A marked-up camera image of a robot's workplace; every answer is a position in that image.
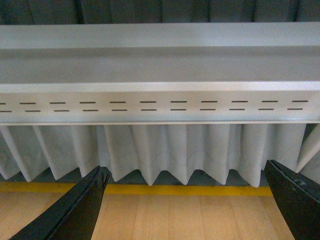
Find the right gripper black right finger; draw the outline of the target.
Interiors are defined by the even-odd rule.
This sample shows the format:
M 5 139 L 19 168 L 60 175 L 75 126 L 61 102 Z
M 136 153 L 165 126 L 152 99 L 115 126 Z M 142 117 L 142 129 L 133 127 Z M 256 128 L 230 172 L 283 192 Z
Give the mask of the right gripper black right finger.
M 320 238 L 320 185 L 275 160 L 268 160 L 265 177 L 275 202 L 296 240 Z

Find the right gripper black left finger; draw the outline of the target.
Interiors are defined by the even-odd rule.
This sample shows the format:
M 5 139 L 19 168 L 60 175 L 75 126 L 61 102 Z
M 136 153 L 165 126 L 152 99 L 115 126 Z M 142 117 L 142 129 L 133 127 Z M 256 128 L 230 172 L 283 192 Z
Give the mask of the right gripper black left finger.
M 109 177 L 106 167 L 95 167 L 11 239 L 90 240 Z

